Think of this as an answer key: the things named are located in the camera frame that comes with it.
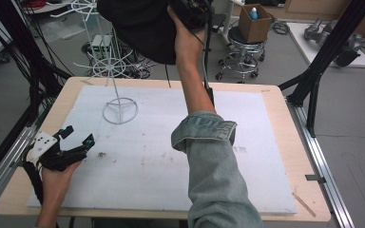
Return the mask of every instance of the gray floor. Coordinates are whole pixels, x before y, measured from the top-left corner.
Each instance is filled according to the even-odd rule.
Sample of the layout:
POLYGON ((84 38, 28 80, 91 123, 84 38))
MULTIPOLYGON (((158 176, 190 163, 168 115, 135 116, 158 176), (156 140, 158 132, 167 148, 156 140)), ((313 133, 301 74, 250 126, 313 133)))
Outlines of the gray floor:
MULTIPOLYGON (((80 17, 70 15, 66 24, 77 24, 80 17)), ((73 62, 87 65, 88 61, 81 46, 87 41, 86 34, 69 40, 50 43, 65 65, 75 75, 84 75, 86 70, 73 62)), ((220 67, 218 60, 227 50, 221 36, 212 36, 212 52, 209 57, 209 80, 215 82, 220 67)), ((265 61, 259 63, 259 77, 246 78, 248 84, 279 85, 303 72, 307 63, 290 35, 268 34, 265 61)), ((165 79, 163 66, 154 66, 149 79, 165 79)), ((176 69, 169 68, 171 80, 177 80, 176 69)), ((239 74, 226 72, 221 83, 235 83, 239 74)), ((29 104, 28 83, 13 62, 0 63, 0 143, 9 133, 29 104)), ((289 95, 292 88, 283 91, 289 95)), ((355 227, 365 227, 365 68, 329 67, 320 83, 317 105, 316 133, 336 184, 346 203, 355 227)), ((35 218, 2 217, 0 227, 30 227, 35 218)), ((67 226, 68 218, 60 223, 67 226)), ((155 227, 175 227, 177 221, 157 221, 155 227)), ((88 218, 76 219, 75 227, 89 227, 88 218)), ((266 221, 265 227, 337 227, 329 222, 277 222, 266 221)))

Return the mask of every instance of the jeans jacket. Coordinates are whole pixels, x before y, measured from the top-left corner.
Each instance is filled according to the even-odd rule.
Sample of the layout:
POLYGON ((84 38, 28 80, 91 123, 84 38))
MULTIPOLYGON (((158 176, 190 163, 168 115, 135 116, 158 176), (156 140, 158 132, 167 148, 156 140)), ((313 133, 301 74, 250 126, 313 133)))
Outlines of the jeans jacket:
POLYGON ((189 114, 171 135, 173 148, 188 158, 190 228, 262 227, 233 152, 235 132, 236 123, 199 111, 189 114))

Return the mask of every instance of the stool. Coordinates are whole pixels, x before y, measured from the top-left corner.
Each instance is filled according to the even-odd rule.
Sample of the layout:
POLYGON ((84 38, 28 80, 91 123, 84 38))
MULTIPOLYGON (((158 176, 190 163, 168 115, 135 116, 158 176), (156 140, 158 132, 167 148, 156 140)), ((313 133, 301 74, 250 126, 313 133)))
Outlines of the stool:
POLYGON ((250 74, 251 78, 257 78, 259 75, 258 62, 254 58, 254 53, 263 51, 259 60, 263 61, 265 58, 265 44, 264 42, 247 43, 242 37, 239 27, 232 27, 229 29, 227 39, 230 44, 237 50, 232 50, 224 59, 219 60, 219 65, 223 66, 221 72, 216 75, 216 79, 220 80, 225 69, 230 69, 242 75, 240 84, 244 84, 246 74, 250 74))

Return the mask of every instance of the white paper sheet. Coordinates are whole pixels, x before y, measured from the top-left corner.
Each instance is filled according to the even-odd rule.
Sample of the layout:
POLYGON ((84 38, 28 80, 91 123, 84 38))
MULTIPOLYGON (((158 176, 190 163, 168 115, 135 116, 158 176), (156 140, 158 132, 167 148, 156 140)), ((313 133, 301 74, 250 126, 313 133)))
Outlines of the white paper sheet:
MULTIPOLYGON (((75 131, 61 141, 62 149, 80 145, 90 133, 96 144, 76 170, 63 206, 187 211, 191 205, 188 163, 185 154, 172 149, 170 142, 171 132, 187 114, 183 92, 171 88, 118 89, 121 97, 133 99, 139 106, 131 122, 116 125, 104 120, 103 107, 115 98, 112 86, 83 87, 67 116, 63 128, 72 125, 75 131)), ((295 213, 261 95, 214 93, 218 113, 238 123, 233 149, 249 199, 261 213, 295 213)), ((33 194, 28 205, 39 205, 33 194)))

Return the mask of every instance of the person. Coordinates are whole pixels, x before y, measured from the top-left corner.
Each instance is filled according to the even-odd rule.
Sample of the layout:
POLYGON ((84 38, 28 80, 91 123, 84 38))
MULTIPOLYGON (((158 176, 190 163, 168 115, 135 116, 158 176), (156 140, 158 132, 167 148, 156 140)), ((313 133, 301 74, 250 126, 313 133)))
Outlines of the person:
MULTIPOLYGON (((173 148, 188 158, 188 197, 192 201, 188 227, 262 227, 232 149, 236 123, 224 121, 217 114, 202 84, 197 63, 203 50, 198 38, 204 40, 204 30, 191 33, 171 8, 167 10, 176 24, 176 64, 188 110, 171 135, 173 148)), ((79 164, 74 163, 64 172, 43 168, 44 202, 36 227, 55 227, 71 176, 79 164)))

